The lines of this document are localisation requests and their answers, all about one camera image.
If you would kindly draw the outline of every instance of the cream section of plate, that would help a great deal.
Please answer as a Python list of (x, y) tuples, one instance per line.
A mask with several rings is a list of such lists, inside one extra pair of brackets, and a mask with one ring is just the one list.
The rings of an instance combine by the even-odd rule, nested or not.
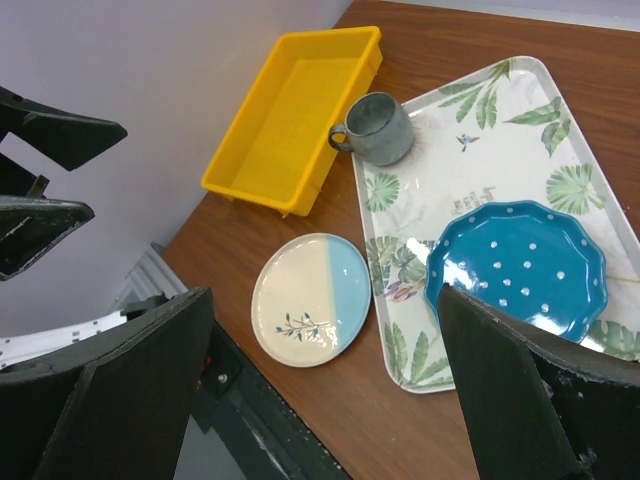
[[(260, 273), (251, 304), (253, 330), (279, 362), (311, 367), (338, 354), (329, 265), (327, 237), (305, 235), (282, 247)], [(318, 326), (315, 336), (310, 322)], [(290, 328), (298, 330), (287, 335)]]

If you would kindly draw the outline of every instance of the mug rim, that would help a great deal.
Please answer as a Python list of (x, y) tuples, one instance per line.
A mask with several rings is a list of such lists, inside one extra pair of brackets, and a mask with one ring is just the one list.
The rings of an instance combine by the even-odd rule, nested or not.
[[(363, 101), (365, 98), (370, 97), (370, 96), (373, 96), (373, 95), (384, 95), (385, 97), (390, 98), (390, 99), (391, 99), (391, 101), (392, 101), (392, 102), (393, 102), (393, 104), (394, 104), (394, 111), (393, 111), (393, 114), (392, 114), (392, 115), (391, 115), (391, 116), (390, 116), (390, 117), (389, 117), (389, 118), (384, 122), (384, 124), (383, 124), (383, 125), (381, 125), (380, 127), (378, 127), (378, 128), (377, 128), (376, 130), (374, 130), (373, 132), (367, 132), (367, 133), (364, 133), (364, 134), (362, 134), (362, 133), (355, 133), (353, 130), (351, 130), (351, 129), (349, 128), (349, 114), (351, 113), (351, 110), (353, 110), (353, 109), (354, 109), (354, 107), (355, 107), (358, 103), (360, 103), (361, 101)], [(349, 110), (347, 111), (347, 115), (346, 115), (346, 117), (344, 118), (344, 128), (347, 130), (347, 132), (349, 133), (349, 135), (353, 135), (354, 137), (358, 137), (358, 138), (365, 138), (365, 137), (368, 137), (368, 136), (370, 136), (370, 135), (374, 135), (374, 134), (378, 133), (380, 130), (382, 130), (384, 127), (386, 127), (387, 125), (389, 125), (389, 122), (393, 119), (393, 115), (395, 115), (395, 107), (396, 107), (397, 105), (399, 105), (399, 104), (400, 104), (400, 103), (399, 103), (395, 98), (393, 98), (390, 94), (388, 94), (387, 92), (369, 92), (369, 93), (367, 93), (367, 94), (365, 94), (365, 95), (361, 96), (358, 100), (356, 100), (356, 101), (353, 103), (353, 105), (351, 105), (351, 106), (349, 107)]]

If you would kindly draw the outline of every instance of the round plate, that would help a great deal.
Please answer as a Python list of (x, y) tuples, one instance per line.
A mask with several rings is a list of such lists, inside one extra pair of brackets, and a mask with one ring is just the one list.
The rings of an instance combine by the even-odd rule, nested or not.
[(295, 238), (260, 272), (251, 321), (262, 348), (292, 367), (328, 362), (356, 337), (371, 303), (360, 252), (326, 233)]
[(449, 224), (427, 260), (437, 316), (443, 283), (580, 342), (607, 305), (605, 258), (580, 223), (536, 202), (488, 203)]

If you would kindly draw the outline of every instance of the wooden table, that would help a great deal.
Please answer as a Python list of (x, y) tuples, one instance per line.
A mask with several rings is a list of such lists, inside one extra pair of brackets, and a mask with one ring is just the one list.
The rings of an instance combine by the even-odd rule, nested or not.
[[(401, 101), (506, 57), (541, 59), (639, 231), (639, 34), (356, 1), (337, 26), (360, 25), (382, 30), (384, 60), (371, 89)], [(365, 252), (345, 154), (308, 217), (283, 219), (208, 194), (164, 257), (188, 286), (211, 286), (218, 321), (352, 476), (478, 478), (456, 393), (414, 395), (391, 381), (373, 308), (355, 342), (329, 364), (294, 369), (262, 351), (251, 328), (254, 282), (280, 246), (309, 232), (341, 235)]]

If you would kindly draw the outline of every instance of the mug handle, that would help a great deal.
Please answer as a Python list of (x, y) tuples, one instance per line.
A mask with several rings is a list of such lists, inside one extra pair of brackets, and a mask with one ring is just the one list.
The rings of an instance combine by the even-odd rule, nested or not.
[(340, 150), (341, 152), (353, 152), (353, 146), (347, 142), (336, 142), (333, 139), (333, 136), (336, 133), (342, 133), (345, 136), (347, 135), (347, 127), (343, 124), (334, 125), (329, 129), (329, 145), (331, 145), (336, 150)]

